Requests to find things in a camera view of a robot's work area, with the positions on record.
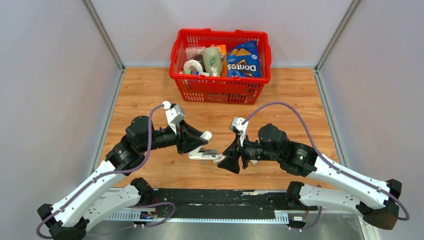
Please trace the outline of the white stapler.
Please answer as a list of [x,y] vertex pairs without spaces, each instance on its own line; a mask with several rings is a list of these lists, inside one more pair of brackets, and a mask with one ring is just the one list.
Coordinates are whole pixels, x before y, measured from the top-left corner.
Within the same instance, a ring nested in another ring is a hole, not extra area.
[[[205,131],[200,137],[208,142],[212,139],[213,135],[211,132]],[[215,149],[206,149],[203,146],[199,146],[188,153],[188,158],[202,161],[211,160],[215,163],[218,160],[218,154]]]

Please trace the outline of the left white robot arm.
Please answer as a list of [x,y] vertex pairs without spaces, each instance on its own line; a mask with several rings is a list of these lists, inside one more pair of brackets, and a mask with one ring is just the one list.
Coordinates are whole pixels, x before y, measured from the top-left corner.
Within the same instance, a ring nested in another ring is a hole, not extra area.
[[200,150],[209,143],[212,134],[190,126],[180,114],[167,118],[167,127],[154,129],[151,116],[137,116],[126,128],[125,135],[106,155],[97,169],[74,191],[55,204],[42,204],[37,213],[41,226],[48,228],[46,240],[82,240],[87,233],[108,216],[126,207],[148,207],[153,194],[148,183],[135,178],[121,192],[102,198],[113,185],[139,170],[151,151],[175,146],[180,155]]

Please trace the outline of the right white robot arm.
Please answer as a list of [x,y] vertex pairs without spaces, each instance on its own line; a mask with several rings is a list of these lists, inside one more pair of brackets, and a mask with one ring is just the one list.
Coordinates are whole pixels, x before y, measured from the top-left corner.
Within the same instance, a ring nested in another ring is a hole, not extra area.
[[291,175],[319,180],[337,188],[292,181],[285,193],[289,208],[296,210],[303,205],[339,209],[383,230],[392,230],[397,223],[400,207],[394,199],[402,192],[398,180],[377,180],[357,173],[318,154],[311,146],[289,140],[284,131],[271,123],[259,129],[256,141],[250,141],[235,126],[230,129],[235,139],[224,151],[218,168],[239,174],[249,162],[275,161]]

